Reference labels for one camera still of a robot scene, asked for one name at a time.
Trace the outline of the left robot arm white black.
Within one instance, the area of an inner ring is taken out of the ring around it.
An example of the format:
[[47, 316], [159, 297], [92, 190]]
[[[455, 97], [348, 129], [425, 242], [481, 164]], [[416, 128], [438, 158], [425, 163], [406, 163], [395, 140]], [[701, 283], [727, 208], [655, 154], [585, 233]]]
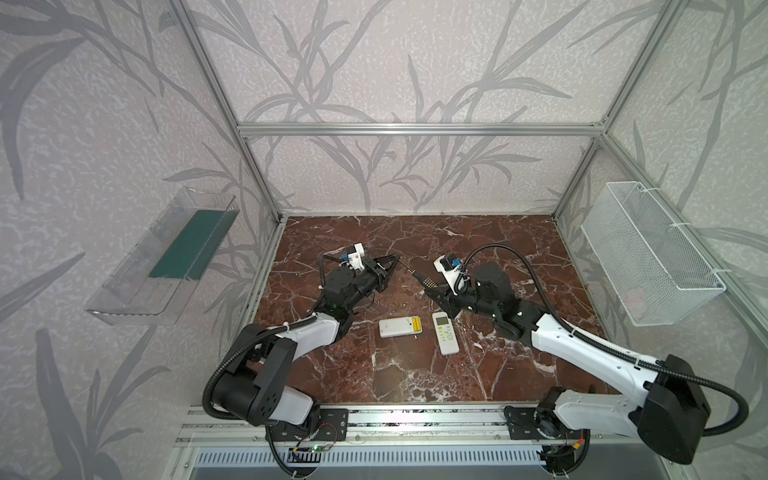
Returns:
[[320, 260], [335, 261], [338, 267], [320, 274], [321, 294], [305, 318], [273, 327], [249, 324], [240, 331], [203, 389], [208, 416], [252, 426], [290, 425], [305, 435], [320, 428], [319, 400], [288, 385], [292, 366], [348, 333], [355, 307], [385, 291], [400, 256], [348, 251]]

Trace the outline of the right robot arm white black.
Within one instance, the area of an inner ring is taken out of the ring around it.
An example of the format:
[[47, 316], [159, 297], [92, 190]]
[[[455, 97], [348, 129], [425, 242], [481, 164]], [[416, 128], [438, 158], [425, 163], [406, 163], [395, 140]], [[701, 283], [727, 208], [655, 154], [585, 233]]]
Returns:
[[516, 296], [509, 276], [492, 263], [469, 273], [468, 259], [435, 260], [443, 277], [415, 277], [425, 294], [453, 319], [467, 311], [491, 321], [503, 337], [567, 361], [614, 388], [612, 394], [551, 388], [533, 413], [505, 414], [510, 425], [560, 439], [578, 432], [586, 445], [593, 431], [641, 440], [661, 457], [692, 463], [700, 440], [729, 433], [748, 419], [747, 400], [731, 387], [699, 377], [685, 360], [642, 355], [594, 335], [556, 313], [536, 273], [540, 302]]

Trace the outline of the black yellow screwdriver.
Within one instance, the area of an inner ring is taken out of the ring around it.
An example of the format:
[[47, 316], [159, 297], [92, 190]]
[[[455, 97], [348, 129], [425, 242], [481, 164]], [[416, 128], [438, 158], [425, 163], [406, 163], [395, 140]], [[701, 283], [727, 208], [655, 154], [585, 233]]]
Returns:
[[405, 270], [411, 274], [424, 289], [437, 289], [439, 287], [439, 285], [434, 280], [422, 273], [419, 273], [413, 267], [406, 264], [403, 260], [399, 259], [398, 262], [404, 266]]

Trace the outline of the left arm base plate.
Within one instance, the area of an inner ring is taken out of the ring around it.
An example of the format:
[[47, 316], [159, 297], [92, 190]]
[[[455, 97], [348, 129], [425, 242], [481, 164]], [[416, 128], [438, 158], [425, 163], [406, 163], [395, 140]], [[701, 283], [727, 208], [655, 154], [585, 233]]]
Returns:
[[349, 426], [350, 411], [345, 408], [325, 408], [310, 412], [301, 424], [279, 421], [270, 425], [271, 438], [278, 442], [310, 439], [320, 442], [344, 441]]

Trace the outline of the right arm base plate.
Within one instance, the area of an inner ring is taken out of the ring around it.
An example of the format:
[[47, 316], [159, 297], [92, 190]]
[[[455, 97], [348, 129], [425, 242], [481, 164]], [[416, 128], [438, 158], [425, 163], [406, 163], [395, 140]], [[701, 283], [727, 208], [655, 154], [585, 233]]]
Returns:
[[537, 407], [507, 405], [503, 415], [511, 440], [572, 445], [583, 443], [589, 436], [587, 430], [571, 430], [553, 413], [542, 413]]

